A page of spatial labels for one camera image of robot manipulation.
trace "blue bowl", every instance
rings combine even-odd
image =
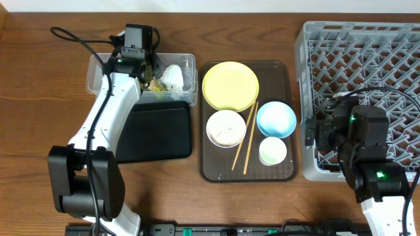
[[[264,104],[257,113],[257,126],[266,137],[285,138],[296,128],[295,112],[283,102]]]

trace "dish rack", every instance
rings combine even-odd
[[[333,94],[366,87],[398,89],[420,102],[420,24],[307,22],[295,42],[295,65],[301,92],[303,174],[313,181],[344,182],[333,151],[320,153],[316,143],[305,146],[305,119],[332,119],[327,100]],[[357,96],[360,104],[387,112],[387,158],[402,165],[412,181],[420,166],[419,111],[393,92]]]

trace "yellow bowl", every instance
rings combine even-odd
[[[240,112],[257,99],[259,83],[254,71],[244,64],[223,62],[205,74],[202,89],[213,108]]]

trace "chopstick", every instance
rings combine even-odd
[[[249,125],[249,122],[251,120],[252,112],[254,111],[254,106],[255,106],[255,102],[252,104],[251,111],[249,112],[249,115],[248,115],[248,120],[247,120],[247,124],[246,124],[246,128],[245,128],[245,133],[246,133],[246,130],[248,129],[248,125]],[[239,143],[239,147],[238,147],[238,150],[237,150],[236,156],[235,156],[235,161],[234,161],[234,164],[232,165],[232,170],[235,168],[236,160],[238,160],[239,152],[241,151],[241,148],[242,148],[242,143],[243,143],[243,140]]]
[[[257,102],[257,105],[255,106],[254,120],[252,122],[251,135],[249,137],[249,144],[248,144],[248,151],[247,151],[247,159],[245,160],[245,167],[243,168],[243,174],[247,174],[249,153],[251,152],[252,137],[254,136],[255,119],[257,118],[257,111],[258,111],[258,102]]]

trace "wooden surface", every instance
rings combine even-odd
[[[93,105],[95,97],[85,90],[91,55],[81,45],[51,35],[51,26],[62,26],[84,39],[106,39],[127,22],[155,26],[162,40],[158,52],[192,53],[197,68],[217,60],[279,60],[289,70],[293,107],[300,117],[293,44],[309,20],[418,22],[420,15],[9,14],[0,44],[0,235],[62,235],[66,225],[83,223],[55,211],[47,154],[51,146],[67,144]],[[125,202],[144,221],[280,224],[289,218],[332,217],[366,221],[345,183],[310,182],[301,171],[287,183],[205,182],[198,172],[198,115],[196,106],[191,157],[120,165]],[[420,205],[419,191],[413,202]],[[415,207],[414,216],[419,232],[420,207]]]
[[[1,33],[3,32],[3,26],[6,23],[6,16],[7,16],[7,14],[8,14],[7,10],[0,3],[0,37],[1,37]]]

